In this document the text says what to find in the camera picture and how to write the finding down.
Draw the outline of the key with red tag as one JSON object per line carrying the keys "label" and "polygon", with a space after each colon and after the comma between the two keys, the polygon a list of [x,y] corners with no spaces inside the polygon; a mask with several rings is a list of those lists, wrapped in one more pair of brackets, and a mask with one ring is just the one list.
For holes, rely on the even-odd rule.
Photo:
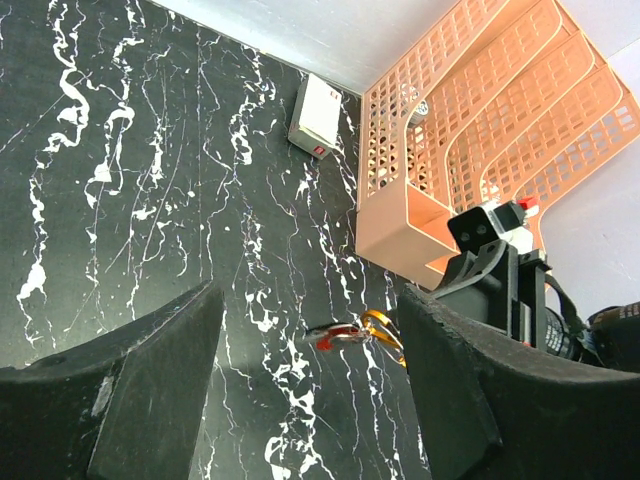
{"label": "key with red tag", "polygon": [[332,323],[307,330],[301,341],[313,345],[318,351],[342,349],[352,344],[362,344],[370,339],[370,333],[352,323]]}

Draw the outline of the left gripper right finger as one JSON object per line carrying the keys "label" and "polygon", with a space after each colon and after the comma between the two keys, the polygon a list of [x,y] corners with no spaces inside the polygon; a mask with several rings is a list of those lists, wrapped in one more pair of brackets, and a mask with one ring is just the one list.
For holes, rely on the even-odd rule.
{"label": "left gripper right finger", "polygon": [[554,357],[407,286],[397,317],[435,479],[635,479],[639,378]]}

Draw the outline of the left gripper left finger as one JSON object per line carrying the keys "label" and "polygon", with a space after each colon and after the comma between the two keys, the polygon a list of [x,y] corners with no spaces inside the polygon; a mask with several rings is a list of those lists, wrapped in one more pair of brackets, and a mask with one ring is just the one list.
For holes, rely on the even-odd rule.
{"label": "left gripper left finger", "polygon": [[187,478],[224,311],[205,281],[91,341],[3,368],[2,477]]}

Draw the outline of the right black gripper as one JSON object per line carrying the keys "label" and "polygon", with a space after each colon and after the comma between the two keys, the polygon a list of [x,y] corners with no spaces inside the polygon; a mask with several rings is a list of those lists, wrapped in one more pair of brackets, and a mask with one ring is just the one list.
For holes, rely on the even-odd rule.
{"label": "right black gripper", "polygon": [[519,343],[567,360],[598,363],[590,328],[549,271],[542,251],[521,255],[496,240],[449,260],[432,295]]}

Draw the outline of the orange keyring carabiner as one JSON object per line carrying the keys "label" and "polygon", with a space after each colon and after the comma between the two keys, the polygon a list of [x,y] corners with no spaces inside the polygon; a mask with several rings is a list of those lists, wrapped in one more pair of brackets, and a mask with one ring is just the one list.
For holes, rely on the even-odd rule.
{"label": "orange keyring carabiner", "polygon": [[400,332],[389,314],[371,309],[360,316],[360,321],[368,336],[383,344],[390,357],[405,368],[406,358]]}

